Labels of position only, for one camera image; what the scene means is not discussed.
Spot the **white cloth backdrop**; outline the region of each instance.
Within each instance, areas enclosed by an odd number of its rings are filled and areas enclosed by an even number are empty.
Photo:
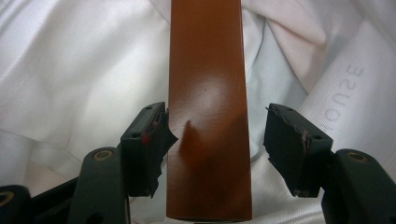
[[[242,5],[251,223],[324,222],[320,199],[291,197],[267,160],[269,103],[298,109],[333,151],[367,152],[396,180],[396,2]],[[77,176],[89,151],[167,101],[170,13],[170,0],[0,0],[0,185],[37,195]],[[153,199],[131,199],[134,222],[176,222],[165,168]]]

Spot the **orange-brown wooden board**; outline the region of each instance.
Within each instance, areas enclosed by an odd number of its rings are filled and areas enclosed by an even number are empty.
[[[167,216],[251,219],[240,0],[173,0]]]

